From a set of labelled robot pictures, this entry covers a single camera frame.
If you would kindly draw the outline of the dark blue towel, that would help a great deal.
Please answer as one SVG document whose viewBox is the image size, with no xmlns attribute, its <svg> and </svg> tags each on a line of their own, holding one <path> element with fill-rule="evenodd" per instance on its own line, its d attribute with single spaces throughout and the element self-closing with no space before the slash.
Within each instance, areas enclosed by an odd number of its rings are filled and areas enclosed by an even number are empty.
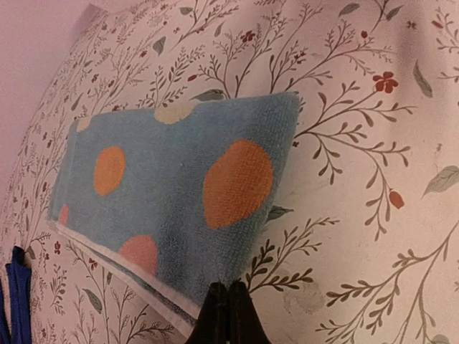
<svg viewBox="0 0 459 344">
<path fill-rule="evenodd" d="M 9 284 L 9 328 L 4 312 L 4 293 L 1 289 L 1 343 L 32 344 L 30 290 L 32 269 L 26 265 L 25 251 L 12 249 L 11 262 L 5 265 Z"/>
</svg>

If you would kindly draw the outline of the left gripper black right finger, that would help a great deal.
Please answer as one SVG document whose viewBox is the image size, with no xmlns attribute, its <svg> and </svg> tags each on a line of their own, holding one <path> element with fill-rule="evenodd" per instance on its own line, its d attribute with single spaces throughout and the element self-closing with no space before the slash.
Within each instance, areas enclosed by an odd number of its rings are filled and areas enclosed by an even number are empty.
<svg viewBox="0 0 459 344">
<path fill-rule="evenodd" d="M 229 343 L 270 344 L 244 282 L 229 288 Z"/>
</svg>

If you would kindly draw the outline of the light blue orange dotted towel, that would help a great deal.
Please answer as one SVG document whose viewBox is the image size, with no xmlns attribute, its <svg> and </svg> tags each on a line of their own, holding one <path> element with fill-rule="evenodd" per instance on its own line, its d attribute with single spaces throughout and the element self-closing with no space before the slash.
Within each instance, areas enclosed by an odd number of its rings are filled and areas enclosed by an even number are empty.
<svg viewBox="0 0 459 344">
<path fill-rule="evenodd" d="M 282 92 L 76 120 L 48 223 L 187 336 L 210 284 L 250 260 L 299 108 Z"/>
</svg>

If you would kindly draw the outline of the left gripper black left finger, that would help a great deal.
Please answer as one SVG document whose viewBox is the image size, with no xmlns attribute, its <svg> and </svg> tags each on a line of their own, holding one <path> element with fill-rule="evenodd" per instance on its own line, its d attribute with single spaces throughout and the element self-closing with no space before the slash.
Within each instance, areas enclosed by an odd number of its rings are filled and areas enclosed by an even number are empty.
<svg viewBox="0 0 459 344">
<path fill-rule="evenodd" d="M 225 344 L 227 311 L 227 288 L 221 282 L 211 283 L 188 344 Z"/>
</svg>

